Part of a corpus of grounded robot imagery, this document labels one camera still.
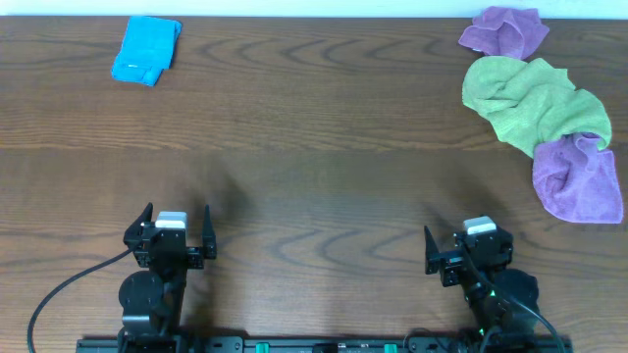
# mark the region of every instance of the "green connector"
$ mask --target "green connector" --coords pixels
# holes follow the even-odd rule
[[[396,344],[385,344],[384,353],[396,353]]]
[[[255,344],[255,353],[269,353],[271,351],[271,345],[268,343]]]

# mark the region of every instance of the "towel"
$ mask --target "towel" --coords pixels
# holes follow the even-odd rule
[[[567,70],[543,59],[527,64],[501,56],[478,59],[462,83],[462,103],[493,125],[499,141],[532,157],[539,143],[592,132],[598,148],[610,142],[610,120],[592,93],[574,90]]]
[[[619,224],[623,201],[610,150],[598,151],[599,137],[574,133],[534,151],[532,181],[543,206],[573,223]]]
[[[550,29],[541,24],[537,9],[492,6],[464,29],[458,43],[486,55],[525,59],[537,50]]]
[[[131,17],[111,76],[154,86],[162,71],[170,67],[179,33],[181,24],[176,21]]]

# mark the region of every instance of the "wooden table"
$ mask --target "wooden table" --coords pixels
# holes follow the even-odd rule
[[[179,19],[153,88],[110,77],[127,20],[0,19],[1,352],[26,351],[49,290],[125,250],[149,201],[188,212],[194,234],[213,207],[219,258],[189,273],[183,311],[207,332],[472,326],[460,288],[423,274],[421,229],[451,246],[484,213],[579,352],[628,349],[627,226],[548,214],[532,160],[462,106],[469,20]],[[547,24],[535,57],[604,103],[628,195],[628,23]],[[38,352],[114,335],[135,271],[127,257],[55,297]]]

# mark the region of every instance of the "green towel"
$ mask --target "green towel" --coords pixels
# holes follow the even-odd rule
[[[591,92],[575,90],[566,69],[543,59],[530,64],[488,56],[478,59],[462,83],[462,103],[493,125],[499,141],[532,157],[539,143],[562,135],[592,132],[603,150],[610,143],[610,120]]]

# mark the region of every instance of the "folded blue cloth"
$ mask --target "folded blue cloth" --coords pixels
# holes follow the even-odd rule
[[[170,67],[179,33],[181,24],[176,21],[132,16],[111,76],[154,86]]]

